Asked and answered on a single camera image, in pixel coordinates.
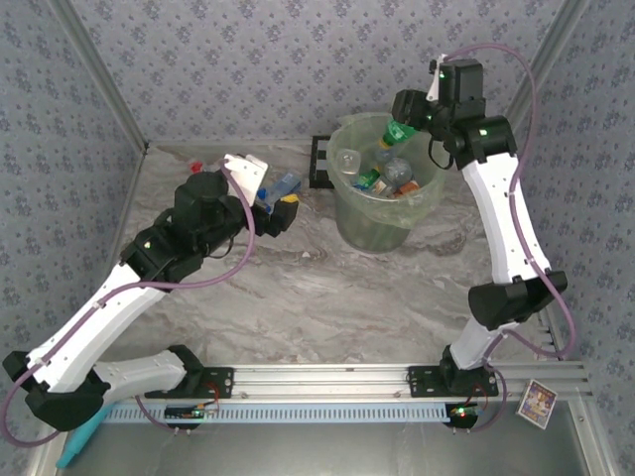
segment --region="purple cable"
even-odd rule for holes
[[[534,269],[538,277],[541,279],[541,281],[545,284],[545,287],[554,296],[554,299],[556,300],[556,302],[560,306],[560,309],[565,315],[565,319],[567,320],[567,325],[569,326],[570,339],[563,350],[550,352],[550,351],[541,349],[540,347],[533,344],[532,342],[530,342],[529,340],[527,340],[525,337],[523,337],[522,335],[520,335],[518,332],[514,330],[506,330],[505,333],[515,337],[517,340],[525,344],[527,347],[529,347],[531,350],[533,350],[537,354],[545,355],[547,357],[567,358],[569,354],[572,353],[573,347],[575,346],[575,339],[576,339],[575,323],[573,322],[572,314],[569,311],[569,308],[567,307],[567,304],[565,303],[565,300],[563,299],[562,295],[558,292],[558,290],[549,280],[547,275],[545,275],[544,271],[541,270],[541,268],[536,263],[534,255],[532,255],[531,248],[527,244],[527,240],[525,238],[525,235],[523,234],[523,229],[521,228],[521,225],[520,225],[520,220],[518,219],[518,211],[516,209],[516,197],[514,193],[516,190],[516,186],[518,185],[518,182],[520,181],[520,176],[523,170],[525,169],[525,166],[529,162],[529,155],[531,154],[533,143],[536,137],[536,126],[538,125],[538,121],[537,121],[538,119],[538,91],[536,88],[536,79],[534,78],[534,75],[532,74],[532,70],[531,70],[531,67],[529,66],[529,63],[523,58],[523,56],[520,53],[518,53],[516,50],[513,50],[509,47],[506,47],[504,45],[498,45],[495,43],[484,43],[480,45],[474,45],[471,47],[461,48],[457,50],[456,52],[452,53],[451,55],[448,55],[447,57],[445,57],[445,60],[451,60],[455,57],[462,56],[471,52],[475,52],[477,50],[499,50],[501,52],[505,52],[505,53],[508,53],[509,55],[512,55],[523,66],[523,68],[525,69],[525,72],[527,73],[527,76],[529,77],[529,81],[531,83],[532,104],[531,104],[531,114],[529,119],[529,134],[527,136],[527,141],[525,141],[523,151],[521,152],[520,159],[518,160],[518,167],[516,168],[516,172],[512,176],[511,182],[509,184],[509,209],[511,211],[512,221],[514,223],[514,229],[516,230],[516,234],[518,235],[518,240],[520,241],[520,245],[523,248],[523,252],[525,253],[525,256],[527,257],[527,261],[530,263],[530,265],[532,266],[532,268]]]
[[[110,293],[108,293],[107,295],[105,295],[104,297],[102,297],[101,299],[97,301],[101,307],[106,306],[106,303],[109,300],[119,295],[120,293],[123,293],[124,291],[128,291],[128,290],[132,290],[135,288],[152,288],[155,290],[195,290],[199,288],[206,288],[212,285],[217,285],[218,283],[222,283],[223,281],[228,280],[229,278],[234,276],[247,264],[247,261],[249,260],[249,257],[251,256],[254,250],[254,244],[255,244],[256,227],[254,224],[254,217],[253,217],[253,214],[251,213],[251,207],[249,206],[249,202],[247,201],[245,194],[243,193],[242,189],[240,188],[240,185],[238,185],[234,177],[231,176],[231,173],[227,171],[227,169],[224,166],[224,163],[221,164],[220,169],[222,173],[225,175],[225,177],[227,178],[227,181],[229,182],[229,184],[236,191],[236,194],[238,195],[238,198],[240,199],[240,203],[242,204],[242,207],[245,210],[245,216],[247,217],[247,228],[249,231],[249,240],[247,242],[247,250],[245,251],[245,254],[240,260],[240,262],[228,272],[220,276],[217,276],[216,278],[212,278],[206,281],[200,281],[198,283],[139,282],[139,283],[130,283],[128,285],[120,286],[119,288],[115,288]],[[58,341],[58,343],[55,344],[44,357],[42,357],[42,362],[50,362],[51,358],[60,351],[60,349],[96,313],[96,311],[97,311],[97,307],[92,307],[89,311],[87,311],[86,314],[84,314],[73,325],[73,327],[71,327],[70,330]],[[41,367],[42,367],[42,363],[38,363],[34,365],[33,367],[31,367],[30,369],[28,369],[24,374],[22,374],[15,381],[13,386],[9,389],[9,392],[7,393],[7,397],[5,398],[4,402],[2,403],[2,407],[0,408],[0,433],[2,433],[2,436],[4,436],[4,438],[7,441],[9,441],[11,444],[13,444],[14,446],[18,446],[21,448],[33,448],[36,446],[40,446],[41,444],[48,443],[53,438],[58,436],[58,434],[60,434],[58,431],[55,431],[54,433],[48,435],[47,437],[36,440],[36,441],[22,441],[16,438],[13,434],[11,434],[7,424],[7,417],[9,413],[9,405],[11,404],[11,400],[15,397],[16,393],[18,392],[18,389],[20,389],[22,384],[24,384],[30,377],[32,377]],[[140,403],[141,401],[137,400],[137,402],[140,404],[140,407],[143,411],[145,408],[143,408],[143,405],[141,405]],[[147,416],[149,415],[149,413],[145,411],[144,415]]]

